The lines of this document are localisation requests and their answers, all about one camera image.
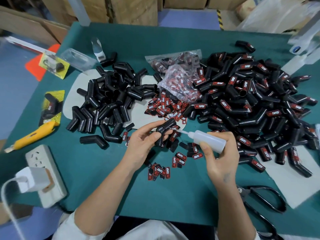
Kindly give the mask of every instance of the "yellow utility knife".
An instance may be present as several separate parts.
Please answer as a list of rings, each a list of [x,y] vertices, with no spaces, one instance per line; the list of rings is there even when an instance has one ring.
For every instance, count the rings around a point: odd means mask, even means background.
[[[56,121],[49,121],[45,124],[41,125],[37,130],[30,133],[29,135],[17,140],[12,146],[8,147],[4,150],[5,153],[12,152],[13,150],[21,149],[39,139],[49,135],[51,132],[54,131],[54,127],[58,126],[59,124]]]

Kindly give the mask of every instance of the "hand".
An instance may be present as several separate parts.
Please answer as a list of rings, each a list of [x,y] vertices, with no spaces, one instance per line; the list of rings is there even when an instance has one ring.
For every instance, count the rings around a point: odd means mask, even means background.
[[[155,142],[161,137],[161,133],[150,133],[151,130],[159,127],[165,122],[165,120],[152,122],[132,133],[127,151],[125,152],[122,161],[131,165],[134,171],[138,170],[146,160],[150,149],[154,147]],[[164,133],[163,140],[165,141],[172,132],[173,130],[171,129],[167,130]]]
[[[207,162],[208,176],[218,191],[232,188],[236,185],[236,170],[239,162],[235,137],[231,132],[208,132],[208,134],[226,140],[226,146],[219,160],[216,160],[207,143],[200,142]]]

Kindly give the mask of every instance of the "yellow and black hazard tape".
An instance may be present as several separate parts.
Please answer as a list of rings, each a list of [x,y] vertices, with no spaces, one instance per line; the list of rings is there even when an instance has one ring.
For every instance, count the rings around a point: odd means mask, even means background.
[[[219,26],[221,30],[224,30],[223,24],[222,24],[222,17],[221,17],[221,11],[217,9],[217,15],[218,15],[218,21],[219,21]]]

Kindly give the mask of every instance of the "glue bottle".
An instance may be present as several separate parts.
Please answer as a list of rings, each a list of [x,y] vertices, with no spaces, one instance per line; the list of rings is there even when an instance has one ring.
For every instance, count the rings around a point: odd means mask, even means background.
[[[206,142],[213,151],[217,152],[217,153],[222,153],[225,145],[226,145],[226,140],[221,139],[219,137],[216,136],[212,136],[209,135],[207,133],[204,133],[200,130],[196,130],[195,132],[186,132],[183,130],[177,130],[178,132],[187,134],[188,137],[190,137],[191,139],[193,139],[193,142],[196,144],[199,144],[201,141]]]

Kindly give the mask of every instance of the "plastic bag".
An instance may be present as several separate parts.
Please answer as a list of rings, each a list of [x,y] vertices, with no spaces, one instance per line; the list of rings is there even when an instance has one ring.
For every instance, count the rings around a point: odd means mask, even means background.
[[[145,56],[145,58],[151,67],[161,75],[165,75],[170,66],[178,64],[188,76],[199,78],[197,68],[200,67],[199,62],[202,59],[200,49],[157,56]]]
[[[306,16],[313,16],[315,9],[318,7],[310,8],[309,2],[301,3],[301,0],[262,0],[236,31],[280,34]]]
[[[197,79],[194,76],[189,76],[180,65],[174,64],[166,70],[164,79],[158,83],[158,88],[160,90],[164,88],[179,100],[190,103],[201,97],[201,93],[192,84]]]

